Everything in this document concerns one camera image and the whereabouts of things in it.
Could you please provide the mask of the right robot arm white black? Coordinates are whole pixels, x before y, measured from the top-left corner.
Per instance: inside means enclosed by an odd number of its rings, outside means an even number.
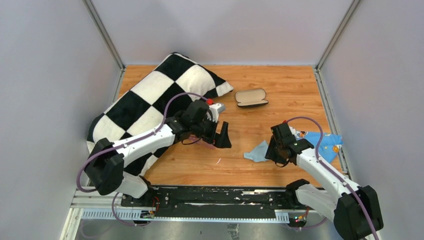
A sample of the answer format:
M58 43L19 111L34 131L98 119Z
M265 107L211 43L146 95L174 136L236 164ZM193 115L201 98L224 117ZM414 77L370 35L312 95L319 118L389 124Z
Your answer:
M308 172L322 189L305 179L286 186L285 201L292 209L307 206L330 220L344 240L378 237L384 227L377 192L360 186L337 171L318 152L318 146L298 138L295 130L282 122L272 126L266 159L276 164L292 163Z

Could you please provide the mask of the black glasses case beige lining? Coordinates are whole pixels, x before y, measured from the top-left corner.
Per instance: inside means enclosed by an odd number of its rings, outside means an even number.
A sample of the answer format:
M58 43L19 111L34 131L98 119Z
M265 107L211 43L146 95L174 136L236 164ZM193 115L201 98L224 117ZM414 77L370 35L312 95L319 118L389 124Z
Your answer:
M263 88L240 90L235 93L237 106L240 108L253 108L267 105L266 91Z

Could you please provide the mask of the light blue cleaning cloth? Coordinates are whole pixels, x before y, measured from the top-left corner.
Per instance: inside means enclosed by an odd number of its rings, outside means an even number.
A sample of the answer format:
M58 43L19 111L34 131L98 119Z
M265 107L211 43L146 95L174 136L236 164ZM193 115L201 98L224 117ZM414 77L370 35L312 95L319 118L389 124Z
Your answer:
M262 141L259 145L257 145L253 150L250 152L244 152L243 157L248 160L252 160L255 163L259 162L265 162L266 159L266 153L268 150L268 143L266 140Z

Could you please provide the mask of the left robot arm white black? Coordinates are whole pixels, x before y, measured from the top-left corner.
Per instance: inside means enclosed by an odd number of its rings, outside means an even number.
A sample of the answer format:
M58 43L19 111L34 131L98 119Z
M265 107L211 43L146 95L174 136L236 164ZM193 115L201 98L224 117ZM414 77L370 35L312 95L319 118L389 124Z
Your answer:
M223 122L220 132L216 131L219 115L225 109L222 103L208 104L198 99L186 110L179 111L147 132L116 142L103 138L94 146L84 172L101 196L122 193L133 197L142 207L149 206L153 193L149 190L148 181L128 173L126 167L143 156L152 155L191 136L216 148L230 149L228 122Z

